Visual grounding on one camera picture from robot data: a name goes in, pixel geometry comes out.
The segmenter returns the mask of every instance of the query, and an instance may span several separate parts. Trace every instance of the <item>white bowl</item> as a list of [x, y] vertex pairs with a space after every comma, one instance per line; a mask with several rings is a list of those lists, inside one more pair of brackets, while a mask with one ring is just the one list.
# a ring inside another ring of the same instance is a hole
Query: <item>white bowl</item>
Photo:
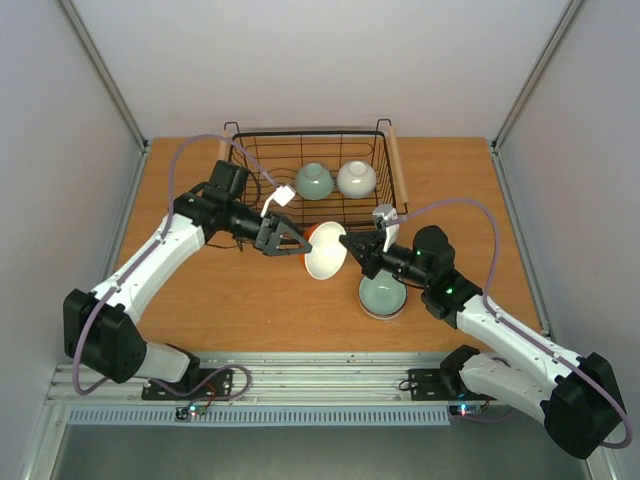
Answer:
[[313, 247], [311, 253], [300, 255], [304, 268], [316, 280], [333, 277], [347, 257], [347, 249], [340, 243], [340, 235], [347, 233], [338, 222], [314, 225], [305, 238]]
[[368, 163], [354, 160], [342, 166], [337, 183], [345, 197], [368, 197], [376, 188], [376, 172]]

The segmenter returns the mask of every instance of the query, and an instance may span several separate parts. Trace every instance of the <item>metal frame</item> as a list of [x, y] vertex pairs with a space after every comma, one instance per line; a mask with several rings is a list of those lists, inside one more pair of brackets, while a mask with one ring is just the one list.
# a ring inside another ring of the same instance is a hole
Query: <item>metal frame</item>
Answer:
[[111, 97], [111, 100], [113, 101], [116, 109], [122, 116], [124, 122], [129, 127], [129, 131], [140, 147], [140, 151], [144, 151], [147, 141], [142, 135], [142, 131], [138, 127], [138, 124], [136, 123], [131, 110], [129, 110], [129, 107], [127, 106], [127, 102], [125, 102], [122, 93], [120, 93], [118, 85], [111, 76], [111, 73], [109, 72], [106, 63], [102, 59], [98, 48], [93, 42], [91, 35], [89, 35], [89, 31], [84, 25], [78, 9], [76, 8], [72, 0], [56, 0], [56, 3], [62, 10], [62, 13], [66, 17], [66, 19], [69, 21], [71, 30], [78, 38], [78, 42], [87, 54], [89, 61], [93, 65], [93, 68], [95, 68], [98, 78], [102, 81], [105, 88], [107, 89], [107, 92], [109, 93], [109, 96]]
[[511, 109], [507, 114], [507, 118], [504, 120], [502, 126], [500, 127], [500, 130], [498, 130], [496, 138], [493, 141], [494, 146], [499, 148], [504, 143], [507, 135], [509, 134], [509, 131], [511, 130], [511, 127], [513, 127], [514, 122], [520, 115], [520, 112], [526, 105], [527, 100], [544, 75], [547, 67], [551, 64], [553, 57], [562, 44], [562, 41], [569, 33], [571, 26], [574, 24], [586, 1], [587, 0], [569, 0], [567, 2], [564, 11], [560, 15], [560, 19], [553, 28], [551, 36], [542, 49], [540, 56], [537, 58], [536, 63], [531, 70], [531, 73], [529, 73], [529, 76], [527, 77], [527, 80], [524, 82], [522, 90], [520, 90], [515, 102], [511, 106]]
[[[247, 366], [254, 379], [251, 390], [234, 402], [216, 405], [227, 412], [278, 413], [283, 407], [297, 412], [305, 407], [322, 407], [325, 415], [334, 415], [334, 424], [403, 425], [417, 421], [422, 425], [446, 425], [448, 402], [414, 402], [408, 391], [398, 389], [410, 368], [436, 368], [445, 353], [228, 353], [199, 352], [206, 367], [217, 368], [228, 363]], [[88, 368], [81, 371], [86, 384], [100, 375]], [[241, 373], [235, 378], [242, 383]], [[35, 441], [22, 472], [23, 480], [48, 479], [53, 472], [67, 425], [112, 424], [141, 425], [167, 422], [169, 408], [186, 402], [145, 402], [140, 394], [144, 380], [134, 379], [124, 384], [108, 382], [89, 397], [78, 397], [71, 384], [71, 366], [59, 365], [54, 373], [43, 412], [38, 422]], [[95, 412], [124, 412], [109, 420]], [[143, 411], [143, 418], [128, 412]], [[349, 413], [362, 418], [349, 419]], [[282, 415], [270, 421], [272, 425], [312, 424], [298, 418], [283, 422]], [[237, 422], [246, 426], [247, 422]], [[183, 427], [215, 427], [214, 422], [194, 422]]]
[[524, 232], [524, 226], [520, 222], [518, 216], [515, 200], [512, 195], [511, 188], [509, 187], [510, 182], [505, 170], [504, 162], [502, 161], [502, 157], [500, 156], [500, 154], [496, 153], [496, 149], [491, 145], [489, 145], [489, 151], [491, 153], [491, 159], [493, 160], [493, 166], [496, 170], [496, 176], [498, 177], [498, 183], [500, 184], [500, 189], [502, 190], [504, 204], [507, 207], [507, 213], [509, 215], [509, 219], [511, 220], [511, 227], [513, 228], [513, 234], [516, 239], [516, 244], [518, 245], [518, 250], [520, 252], [520, 259], [522, 260], [524, 273], [527, 278], [527, 283], [529, 284], [529, 293], [531, 294], [536, 313], [538, 314], [540, 326], [543, 329], [542, 333], [553, 338], [553, 329], [551, 326], [551, 322], [549, 321], [549, 315], [544, 304], [544, 299], [542, 298], [542, 295], [540, 293], [540, 283], [538, 282], [535, 269], [533, 268], [531, 253], [525, 240], [525, 238], [527, 237]]
[[[500, 146], [585, 2], [586, 0], [568, 1], [496, 138], [490, 142], [496, 174], [524, 263], [531, 295], [543, 328], [547, 329], [548, 333], [552, 332], [547, 311], [540, 295], [540, 286], [525, 241], [526, 236], [519, 222], [517, 208], [509, 189], [508, 174], [500, 156]], [[69, 21], [70, 28], [77, 36], [98, 77], [103, 82], [141, 150], [141, 157], [129, 186], [129, 193], [124, 202], [118, 228], [112, 239], [111, 253], [103, 265], [103, 273], [107, 275], [113, 270], [122, 244], [148, 157], [148, 142], [142, 135], [133, 114], [91, 39], [74, 2], [72, 0], [56, 0], [56, 3]], [[443, 402], [424, 402], [422, 405], [411, 402], [410, 394], [398, 390], [397, 383], [406, 376], [406, 371], [409, 368], [434, 368], [447, 353], [201, 353], [199, 355], [212, 368], [224, 363], [241, 363], [247, 365], [254, 373], [254, 387], [237, 402], [227, 405], [228, 408], [276, 408], [286, 405], [304, 408], [309, 405], [323, 405], [328, 408], [370, 408], [376, 406], [397, 410], [398, 408], [415, 408], [416, 406], [418, 408], [445, 408]], [[82, 373], [83, 381], [87, 382], [95, 381], [98, 376], [95, 372], [87, 369], [84, 369]], [[242, 376], [238, 375], [237, 378], [241, 381]], [[51, 476], [66, 426], [70, 424], [70, 419], [78, 418], [77, 414], [74, 416], [74, 412], [77, 412], [78, 408], [130, 409], [141, 406], [149, 410], [166, 408], [150, 402], [142, 402], [140, 399], [142, 384], [143, 381], [128, 382], [122, 385], [107, 383], [91, 397], [80, 398], [73, 393], [69, 365], [58, 366], [33, 436], [32, 449], [29, 452], [21, 478], [31, 480], [45, 479]], [[599, 449], [587, 463], [593, 478], [611, 480], [621, 478], [617, 473], [619, 470], [615, 456], [610, 451]]]

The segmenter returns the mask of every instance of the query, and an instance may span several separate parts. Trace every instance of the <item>green bowl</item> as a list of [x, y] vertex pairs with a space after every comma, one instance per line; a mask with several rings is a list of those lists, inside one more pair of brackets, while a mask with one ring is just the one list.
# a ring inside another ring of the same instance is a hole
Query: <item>green bowl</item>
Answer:
[[381, 270], [371, 280], [364, 277], [358, 290], [360, 305], [374, 318], [389, 320], [397, 317], [407, 303], [408, 288]]
[[322, 200], [333, 192], [333, 178], [319, 163], [309, 163], [296, 175], [296, 192], [306, 200]]

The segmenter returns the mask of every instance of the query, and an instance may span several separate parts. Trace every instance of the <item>gray ventilation grille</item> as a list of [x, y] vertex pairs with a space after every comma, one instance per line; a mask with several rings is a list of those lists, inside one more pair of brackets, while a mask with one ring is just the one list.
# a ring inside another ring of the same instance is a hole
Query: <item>gray ventilation grille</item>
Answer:
[[73, 407], [71, 425], [201, 425], [220, 427], [309, 425], [449, 425], [444, 406], [220, 407], [178, 421], [175, 407]]

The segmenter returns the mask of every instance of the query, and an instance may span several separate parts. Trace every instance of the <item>black wire basket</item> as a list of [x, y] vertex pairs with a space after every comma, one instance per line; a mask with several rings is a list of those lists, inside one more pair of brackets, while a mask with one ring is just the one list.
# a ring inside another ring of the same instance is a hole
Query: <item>black wire basket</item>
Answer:
[[[380, 129], [382, 124], [388, 124], [389, 138]], [[347, 231], [370, 231], [375, 230], [371, 214], [378, 205], [391, 204], [399, 215], [408, 211], [395, 130], [388, 119], [378, 120], [375, 130], [241, 132], [237, 122], [227, 122], [224, 125], [226, 136], [229, 135], [229, 127], [236, 131], [232, 139], [246, 148], [278, 184], [294, 186], [296, 174], [309, 163], [319, 163], [326, 167], [334, 180], [340, 167], [351, 160], [360, 160], [373, 167], [376, 187], [366, 198], [348, 198], [335, 188], [322, 200], [305, 200], [296, 195], [285, 207], [271, 203], [270, 209], [285, 213], [302, 228], [332, 220], [340, 223]], [[259, 174], [255, 165], [238, 149], [221, 144], [219, 158], [227, 158], [251, 172], [243, 203], [261, 206], [273, 192], [269, 181]]]

